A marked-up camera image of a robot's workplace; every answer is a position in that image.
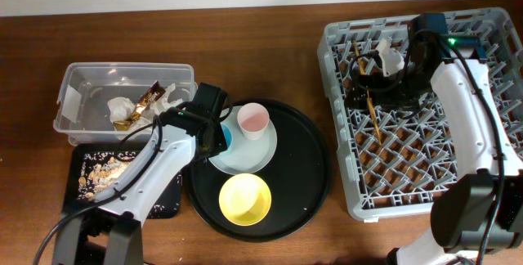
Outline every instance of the black mat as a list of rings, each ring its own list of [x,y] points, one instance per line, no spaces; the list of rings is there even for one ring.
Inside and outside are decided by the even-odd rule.
[[[301,112],[277,101],[249,100],[264,105],[276,128],[278,145],[269,164],[255,174],[269,186],[272,204],[259,223],[249,227],[229,222],[218,196],[231,175],[210,161],[185,168],[184,179],[194,208],[220,233],[246,241],[275,240],[303,227],[318,211],[329,189],[331,164],[324,139]]]
[[[89,204],[87,200],[78,198],[78,179],[82,175],[82,169],[84,173],[90,173],[97,164],[106,164],[110,157],[114,156],[114,150],[117,149],[117,146],[118,144],[114,143],[93,143],[81,144],[74,148],[65,191],[64,207],[75,210]],[[133,159],[140,152],[138,150],[143,149],[144,146],[145,144],[126,143],[122,150],[125,150],[127,154],[120,156]],[[181,174],[178,173],[154,203],[147,215],[148,219],[168,219],[178,214],[180,211],[181,183]],[[92,186],[88,187],[87,191],[92,191]]]

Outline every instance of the plastic dish rack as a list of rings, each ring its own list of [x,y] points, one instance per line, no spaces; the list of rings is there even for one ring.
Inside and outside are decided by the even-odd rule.
[[[454,145],[437,97],[409,120],[375,106],[381,148],[369,111],[344,106],[348,80],[342,79],[340,70],[355,56],[353,42],[360,53],[366,53],[388,38],[405,56],[407,25],[416,16],[329,24],[318,47],[325,96],[336,127],[346,204],[357,220],[376,222],[428,213],[433,200],[456,182]],[[523,49],[509,15],[501,8],[486,8],[445,12],[445,17],[451,35],[480,37],[488,56],[494,101],[512,146],[523,158],[523,107],[519,106]],[[373,60],[364,62],[367,74],[380,70]]]

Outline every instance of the pink cup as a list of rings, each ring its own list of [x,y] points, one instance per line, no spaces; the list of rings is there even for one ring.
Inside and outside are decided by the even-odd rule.
[[[257,103],[248,103],[238,112],[238,125],[247,139],[262,138],[269,124],[269,112]]]

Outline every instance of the clear plastic container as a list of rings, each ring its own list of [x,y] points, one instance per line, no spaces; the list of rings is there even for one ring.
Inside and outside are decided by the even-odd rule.
[[[138,102],[154,83],[176,89],[168,101],[192,100],[196,85],[190,65],[155,63],[73,63],[65,71],[53,123],[59,133],[69,135],[69,143],[117,142],[129,132],[115,131],[110,122],[107,101],[127,97]],[[148,133],[137,134],[131,141],[147,141]]]

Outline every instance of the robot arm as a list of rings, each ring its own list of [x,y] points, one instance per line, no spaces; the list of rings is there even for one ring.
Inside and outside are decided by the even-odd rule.
[[[497,113],[488,85],[487,65],[478,60],[467,60],[467,64],[490,110]],[[463,64],[459,60],[441,63],[431,78],[431,85],[449,122],[458,161],[459,183],[434,203],[431,228],[414,243],[397,251],[398,265],[443,265],[458,257],[475,258],[485,229],[485,216],[494,199],[494,186],[489,184],[492,182],[491,175],[498,175],[494,137]],[[495,119],[498,129],[503,129],[499,115],[495,115]],[[523,170],[523,163],[512,149],[507,134],[500,131],[499,135],[505,156],[505,175],[515,185],[520,184],[516,178]],[[490,247],[518,246],[521,243],[520,233],[504,231],[502,226],[507,227],[508,223],[503,224],[503,216],[498,218],[502,220],[490,237]]]
[[[220,125],[226,99],[220,88],[201,83],[193,101],[184,104],[185,110],[162,113],[144,149],[94,201],[110,200],[117,191],[120,197],[67,222],[58,232],[52,264],[144,264],[141,227],[165,187],[192,160],[227,150]],[[64,217],[78,207],[65,209],[72,210],[64,211]],[[87,236],[101,232],[109,234],[107,248],[88,241]]]
[[[409,58],[415,65],[408,66]],[[365,91],[369,91],[374,105],[416,111],[421,110],[419,97],[432,90],[441,101],[454,141],[458,182],[432,206],[431,229],[411,245],[393,250],[387,258],[390,264],[439,265],[460,256],[474,257],[501,199],[486,250],[492,253],[521,243],[523,163],[503,130],[489,89],[486,61],[477,37],[448,38],[445,16],[424,14],[410,23],[402,70],[393,75],[360,75],[349,68],[352,85],[345,100],[347,107],[364,109]],[[480,95],[472,81],[481,90]],[[503,174],[499,174],[501,159]]]
[[[104,200],[114,193],[113,188],[129,184],[154,153],[157,140],[158,130],[155,130],[147,145],[129,164],[125,172],[111,186],[98,193],[95,200]],[[122,215],[126,212],[132,213],[134,219],[140,221],[143,226],[149,211],[162,195],[165,187],[178,172],[190,163],[194,158],[195,152],[195,137],[188,135],[184,129],[176,128],[172,125],[163,126],[163,140],[160,144],[160,152],[151,166],[131,189],[123,195],[125,200],[111,201],[102,205],[100,209],[116,215]]]

